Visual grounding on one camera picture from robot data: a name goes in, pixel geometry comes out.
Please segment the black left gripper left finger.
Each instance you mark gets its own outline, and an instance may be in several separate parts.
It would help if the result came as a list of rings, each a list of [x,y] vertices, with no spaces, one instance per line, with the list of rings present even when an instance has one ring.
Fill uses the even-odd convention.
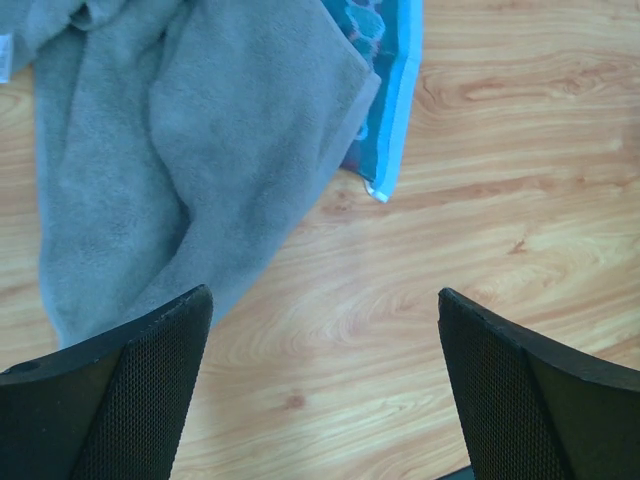
[[[1,374],[4,479],[167,479],[207,341],[198,286]]]

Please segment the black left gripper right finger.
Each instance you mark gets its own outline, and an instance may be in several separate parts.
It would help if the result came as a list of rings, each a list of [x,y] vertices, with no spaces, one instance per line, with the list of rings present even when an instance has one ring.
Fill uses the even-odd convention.
[[[636,479],[639,373],[439,293],[470,464],[454,479]]]

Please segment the grey terry towel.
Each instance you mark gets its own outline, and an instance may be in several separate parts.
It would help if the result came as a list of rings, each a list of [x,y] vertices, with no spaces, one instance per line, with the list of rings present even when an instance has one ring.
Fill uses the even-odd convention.
[[[320,1],[5,1],[34,69],[62,346],[198,286],[223,318],[339,169],[380,78]]]

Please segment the blue patterned towel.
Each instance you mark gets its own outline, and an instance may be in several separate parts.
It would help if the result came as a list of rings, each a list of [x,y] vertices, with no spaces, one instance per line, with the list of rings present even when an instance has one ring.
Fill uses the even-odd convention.
[[[420,0],[326,1],[324,6],[381,84],[342,167],[370,196],[391,198],[399,177],[422,58]]]

